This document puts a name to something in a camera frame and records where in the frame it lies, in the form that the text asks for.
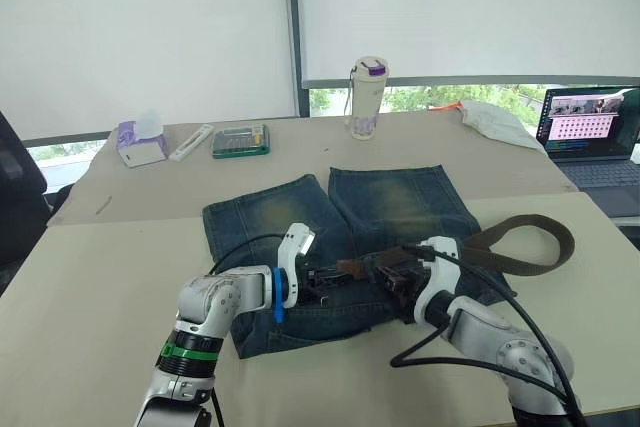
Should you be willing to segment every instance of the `window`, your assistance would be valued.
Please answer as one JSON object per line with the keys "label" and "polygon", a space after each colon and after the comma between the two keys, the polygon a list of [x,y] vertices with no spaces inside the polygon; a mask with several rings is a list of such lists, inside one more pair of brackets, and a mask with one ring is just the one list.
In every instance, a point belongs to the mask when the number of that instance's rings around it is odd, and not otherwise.
{"label": "window", "polygon": [[27,150],[47,180],[47,192],[75,183],[89,169],[106,140],[30,147]]}
{"label": "window", "polygon": [[[496,104],[514,114],[535,135],[548,88],[545,84],[434,85],[387,87],[380,112],[408,112],[441,107],[458,100],[478,100]],[[312,89],[309,92],[311,116],[343,115],[347,89]]]}

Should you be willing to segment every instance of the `white roller blind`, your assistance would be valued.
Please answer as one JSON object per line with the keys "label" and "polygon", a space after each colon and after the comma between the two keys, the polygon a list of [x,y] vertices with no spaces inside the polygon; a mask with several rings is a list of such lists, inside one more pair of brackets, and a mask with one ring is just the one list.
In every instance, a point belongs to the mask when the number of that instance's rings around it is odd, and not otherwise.
{"label": "white roller blind", "polygon": [[0,110],[23,139],[294,114],[285,0],[0,0]]}
{"label": "white roller blind", "polygon": [[300,0],[303,77],[640,76],[640,0]]}

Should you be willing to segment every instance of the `purple tissue box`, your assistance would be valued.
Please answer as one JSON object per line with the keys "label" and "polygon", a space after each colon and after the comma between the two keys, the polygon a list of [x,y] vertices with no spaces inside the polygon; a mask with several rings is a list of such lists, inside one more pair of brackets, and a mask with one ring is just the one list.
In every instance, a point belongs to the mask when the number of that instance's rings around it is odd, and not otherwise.
{"label": "purple tissue box", "polygon": [[127,167],[137,167],[166,160],[169,153],[164,135],[160,134],[149,139],[136,139],[134,125],[135,121],[132,120],[122,122],[118,126],[116,150]]}

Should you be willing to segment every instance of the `beige table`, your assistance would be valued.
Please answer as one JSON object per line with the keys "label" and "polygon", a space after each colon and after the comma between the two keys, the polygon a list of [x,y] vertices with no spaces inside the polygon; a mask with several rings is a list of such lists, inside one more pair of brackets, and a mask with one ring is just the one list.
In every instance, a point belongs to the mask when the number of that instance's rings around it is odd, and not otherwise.
{"label": "beige table", "polygon": [[[463,200],[577,191],[544,154],[487,139],[460,119],[457,111],[383,114],[367,142],[351,138],[342,117],[270,120],[265,122],[271,131],[269,155],[215,160],[207,141],[181,163],[135,169],[116,153],[112,134],[50,225],[197,217],[213,202],[306,173],[326,188],[331,166],[371,170],[442,164]],[[170,150],[196,128],[167,127]]]}
{"label": "beige table", "polygon": [[[544,331],[576,365],[585,412],[640,404],[640,255],[581,193],[468,201],[483,227],[520,213],[550,215],[576,252],[541,277],[509,277]],[[522,228],[497,251],[550,260],[554,242]],[[0,425],[130,425],[173,325],[176,295],[210,258],[201,219],[50,228],[0,298]],[[507,306],[496,310],[521,324]],[[357,337],[238,360],[225,341],[217,388],[230,427],[459,426],[511,419],[489,372],[389,359],[423,337],[391,322]],[[444,342],[425,355],[453,354]]]}

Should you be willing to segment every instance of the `denim pants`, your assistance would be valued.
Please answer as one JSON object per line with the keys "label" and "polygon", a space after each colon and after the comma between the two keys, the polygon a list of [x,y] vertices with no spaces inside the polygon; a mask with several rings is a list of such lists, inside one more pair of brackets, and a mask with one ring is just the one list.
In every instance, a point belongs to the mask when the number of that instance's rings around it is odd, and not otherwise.
{"label": "denim pants", "polygon": [[[331,169],[329,196],[313,175],[272,189],[212,204],[203,210],[211,253],[219,259],[242,242],[285,233],[303,222],[316,233],[303,269],[333,272],[344,259],[364,258],[401,243],[435,235],[459,242],[480,230],[441,166],[387,170]],[[261,239],[230,255],[221,271],[242,265],[276,266],[278,239]],[[504,277],[489,272],[506,285]],[[491,290],[462,273],[457,293],[490,304]],[[343,339],[398,317],[380,283],[354,280],[325,292],[322,300],[301,297],[276,324],[271,310],[238,316],[231,333],[241,358]]]}

